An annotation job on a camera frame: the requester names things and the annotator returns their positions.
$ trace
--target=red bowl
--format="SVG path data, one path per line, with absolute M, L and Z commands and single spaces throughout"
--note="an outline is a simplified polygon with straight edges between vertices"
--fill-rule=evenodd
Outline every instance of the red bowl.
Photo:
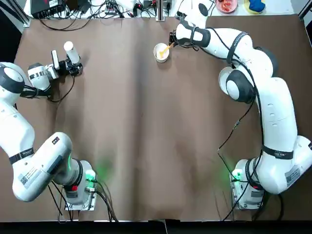
M 224 3 L 227 3 L 227 2 L 231 4 L 230 6 L 226 7 L 228 11 L 225 10 L 224 7 L 222 6 Z M 233 12 L 237 8 L 238 2 L 237 0 L 223 0 L 222 2 L 219 2 L 219 0 L 215 0 L 215 4 L 216 4 L 217 9 L 220 12 L 228 14 L 228 13 Z

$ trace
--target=white cup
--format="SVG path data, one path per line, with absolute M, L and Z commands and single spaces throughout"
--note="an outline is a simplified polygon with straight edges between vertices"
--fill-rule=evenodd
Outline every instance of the white cup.
M 165 62 L 169 56 L 169 49 L 160 57 L 160 52 L 166 49 L 167 45 L 165 43 L 159 43 L 154 47 L 154 57 L 157 62 Z

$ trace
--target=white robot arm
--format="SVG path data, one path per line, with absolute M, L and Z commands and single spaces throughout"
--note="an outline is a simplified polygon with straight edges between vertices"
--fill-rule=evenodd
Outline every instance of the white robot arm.
M 231 187 L 234 202 L 240 198 L 240 209 L 257 209 L 264 190 L 272 194 L 285 191 L 312 165 L 312 143 L 297 135 L 292 97 L 285 81 L 275 77 L 274 56 L 254 47 L 247 33 L 205 27 L 210 4 L 199 0 L 170 33 L 169 43 L 196 46 L 227 61 L 231 67 L 220 73 L 221 90 L 239 102 L 250 103 L 255 98 L 262 115 L 262 155 L 237 163 Z
M 82 64 L 80 56 L 77 53 L 73 43 L 68 41 L 64 44 L 66 59 L 59 61 L 56 50 L 51 52 L 52 64 L 42 65 L 34 63 L 28 67 L 28 77 L 32 84 L 26 85 L 20 94 L 23 98 L 49 98 L 52 94 L 50 82 L 60 76 L 78 76 L 82 73 Z
M 65 133 L 54 133 L 34 152 L 34 129 L 13 107 L 26 79 L 18 66 L 0 63 L 0 147 L 13 166 L 14 195 L 33 201 L 53 180 L 63 185 L 71 210 L 93 210 L 96 174 L 87 161 L 71 158 L 73 145 Z

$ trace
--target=blue object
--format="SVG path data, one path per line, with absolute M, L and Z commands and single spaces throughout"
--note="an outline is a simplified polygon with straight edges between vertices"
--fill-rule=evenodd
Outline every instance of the blue object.
M 265 8 L 265 4 L 261 0 L 249 0 L 249 9 L 256 12 L 262 12 Z

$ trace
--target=brown table surface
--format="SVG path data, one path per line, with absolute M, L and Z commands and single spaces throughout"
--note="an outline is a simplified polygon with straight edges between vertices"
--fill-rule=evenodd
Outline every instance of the brown table surface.
M 69 21 L 47 23 L 61 28 Z M 167 43 L 177 24 L 172 18 L 164 23 L 92 20 L 81 30 L 56 32 L 33 20 L 22 35 L 15 63 L 24 71 L 35 62 L 51 63 L 54 49 L 64 59 L 62 47 L 68 40 L 80 53 L 84 72 L 59 107 L 20 98 L 18 108 L 35 128 L 35 149 L 54 131 L 70 136 L 75 157 L 88 160 L 108 184 L 120 220 L 220 220 L 231 208 L 228 172 L 216 151 L 248 106 L 222 93 L 218 75 L 226 64 L 201 51 L 175 48 L 166 63 L 155 62 L 154 46 Z M 276 55 L 278 76 L 292 94 L 298 132 L 312 139 L 312 49 L 303 22 L 296 15 L 211 17 L 207 25 L 246 31 L 255 46 Z M 61 95 L 71 84 L 68 77 L 59 85 Z M 233 168 L 259 149 L 254 106 L 222 153 Z M 32 203 L 18 201 L 3 151 L 0 165 L 0 221 L 57 218 L 47 189 Z M 284 219 L 312 218 L 311 180 L 308 171 L 283 193 Z M 250 219 L 250 214 L 235 212 L 236 219 Z M 261 218 L 276 219 L 278 214 L 278 199 L 272 197 Z M 106 220 L 103 202 L 98 199 L 96 211 L 82 212 L 79 219 Z

